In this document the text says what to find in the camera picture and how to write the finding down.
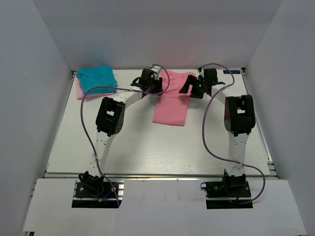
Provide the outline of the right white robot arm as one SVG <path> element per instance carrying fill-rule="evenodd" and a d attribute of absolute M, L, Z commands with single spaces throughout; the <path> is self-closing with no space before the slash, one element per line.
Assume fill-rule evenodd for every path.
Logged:
<path fill-rule="evenodd" d="M 244 161 L 246 144 L 252 129 L 255 127 L 253 98 L 251 95 L 238 95 L 218 81 L 215 68 L 199 69 L 199 75 L 189 75 L 179 93 L 189 94 L 191 98 L 202 99 L 204 94 L 211 96 L 224 105 L 224 126 L 228 132 L 229 147 L 225 173 L 229 177 L 245 175 Z"/>

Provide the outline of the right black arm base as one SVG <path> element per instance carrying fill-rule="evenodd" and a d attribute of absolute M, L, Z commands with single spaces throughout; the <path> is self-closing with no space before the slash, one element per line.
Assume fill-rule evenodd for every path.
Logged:
<path fill-rule="evenodd" d="M 200 184 L 206 193 L 207 209 L 249 209 L 253 208 L 252 196 L 246 175 L 229 176 L 224 171 L 221 181 Z"/>

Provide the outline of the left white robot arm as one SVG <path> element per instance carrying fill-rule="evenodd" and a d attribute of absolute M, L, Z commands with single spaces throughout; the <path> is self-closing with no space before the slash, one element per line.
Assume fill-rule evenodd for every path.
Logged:
<path fill-rule="evenodd" d="M 102 99 L 95 121 L 96 142 L 88 167 L 90 175 L 100 177 L 105 173 L 106 159 L 114 138 L 122 130 L 126 109 L 147 93 L 162 92 L 161 72 L 162 68 L 157 65 L 145 68 L 141 76 L 132 81 L 127 91 Z"/>

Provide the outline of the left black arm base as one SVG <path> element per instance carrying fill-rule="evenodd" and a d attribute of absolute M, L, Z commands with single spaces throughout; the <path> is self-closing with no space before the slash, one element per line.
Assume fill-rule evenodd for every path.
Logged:
<path fill-rule="evenodd" d="M 72 208 L 118 209 L 124 194 L 123 182 L 107 182 L 103 176 L 89 172 L 78 175 L 72 199 Z"/>

